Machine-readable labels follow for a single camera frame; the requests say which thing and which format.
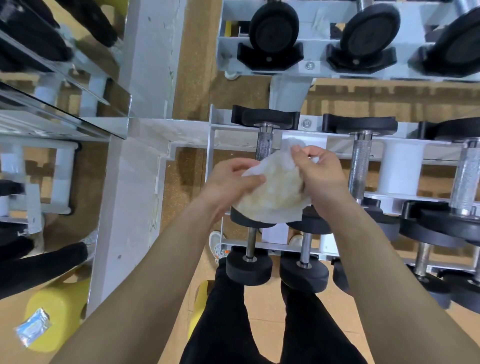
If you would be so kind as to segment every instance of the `white sneaker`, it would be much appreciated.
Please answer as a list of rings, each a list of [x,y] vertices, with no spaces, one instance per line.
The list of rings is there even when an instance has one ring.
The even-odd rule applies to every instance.
[[[301,234],[293,235],[290,238],[288,244],[291,245],[291,246],[301,247],[302,239],[303,239],[303,235],[301,235]]]
[[[222,246],[220,244],[220,232],[214,230],[210,233],[210,237],[208,239],[208,245],[210,246],[210,251],[212,252],[213,258],[215,259],[215,264],[218,265],[218,261],[221,258],[225,258],[227,256],[227,252],[222,250]]]
[[[96,240],[98,238],[98,228],[93,230],[90,234],[80,240],[80,242],[84,243],[87,246],[88,257],[86,261],[90,261],[95,256],[95,247],[96,247]]]

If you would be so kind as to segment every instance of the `white cloth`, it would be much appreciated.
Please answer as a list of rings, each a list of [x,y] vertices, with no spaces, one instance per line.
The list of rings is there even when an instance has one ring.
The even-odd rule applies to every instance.
[[[300,171],[291,155],[294,145],[305,146],[297,139],[285,139],[280,150],[245,171],[243,176],[265,175],[266,182],[244,196],[234,206],[237,211],[249,219],[272,224],[301,220],[302,210],[312,201],[304,193]]]

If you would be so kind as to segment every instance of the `hand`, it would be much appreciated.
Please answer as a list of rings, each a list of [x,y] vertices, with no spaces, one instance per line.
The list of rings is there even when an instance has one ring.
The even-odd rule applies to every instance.
[[[241,176],[248,168],[259,163],[250,158],[233,158],[224,160],[213,168],[198,198],[212,208],[214,223],[243,195],[251,193],[265,182],[264,175]]]
[[[320,216],[324,217],[332,204],[353,201],[335,153],[317,146],[303,149],[293,146],[292,157],[305,182],[305,191]],[[318,157],[319,160],[314,163],[309,157]]]

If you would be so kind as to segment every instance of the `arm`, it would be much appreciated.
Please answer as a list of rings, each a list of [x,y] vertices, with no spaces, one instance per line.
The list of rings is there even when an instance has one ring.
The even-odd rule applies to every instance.
[[[377,364],[478,363],[480,348],[424,290],[351,197],[336,155],[294,147],[306,191],[330,225]],[[319,156],[318,164],[307,155]]]
[[[213,224],[264,182],[259,162],[218,163],[205,187],[163,230],[132,273],[61,347],[52,364],[157,363]]]

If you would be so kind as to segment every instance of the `brown floor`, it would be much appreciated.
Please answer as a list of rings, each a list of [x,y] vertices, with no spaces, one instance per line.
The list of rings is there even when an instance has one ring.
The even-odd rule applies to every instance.
[[[227,81],[216,70],[215,44],[221,0],[190,0],[185,16],[184,37],[179,62],[174,118],[208,120],[210,104],[229,109],[233,104],[252,108],[268,106],[268,77],[241,77]],[[380,82],[365,80],[319,80],[307,96],[302,112],[321,115],[330,112],[340,115],[384,116],[395,115],[400,121],[442,121],[455,117],[479,116],[478,86],[446,84],[428,85],[405,82]],[[245,155],[228,151],[217,151],[215,161]],[[85,236],[96,224],[102,193],[107,145],[85,143],[75,163],[72,205],[76,207],[72,216],[58,217],[46,228],[48,249],[56,249],[73,243]],[[51,154],[37,151],[29,157],[30,172],[34,178],[42,179],[42,196],[48,195],[48,178],[51,178]],[[348,161],[343,162],[348,172]],[[162,225],[172,219],[194,197],[203,183],[205,151],[184,148],[177,152],[175,161],[168,164]],[[374,190],[378,180],[379,163],[372,163],[368,187]],[[429,196],[448,197],[452,178],[452,167],[424,167],[419,193]],[[225,234],[229,238],[245,238],[246,229],[225,221]],[[403,239],[395,244],[402,255],[412,256],[415,242]],[[465,261],[471,249],[460,251],[435,250],[434,259]],[[160,359],[161,363],[178,363],[187,340],[189,316],[193,309],[195,292],[204,279],[212,279],[215,266],[208,247],[205,247],[195,275],[186,293],[177,322]],[[34,290],[30,290],[0,301],[0,358],[5,363],[47,363],[53,354],[38,354],[23,350],[13,334],[13,328],[23,320],[26,302]],[[353,299],[341,292],[333,282],[319,294],[325,306],[357,345],[367,360],[372,363],[368,344],[363,334],[360,319]],[[278,361],[284,329],[284,306],[280,296],[278,270],[274,268],[272,279],[261,287],[247,287],[245,303],[253,335],[263,355]],[[449,314],[480,343],[480,315],[452,304]]]

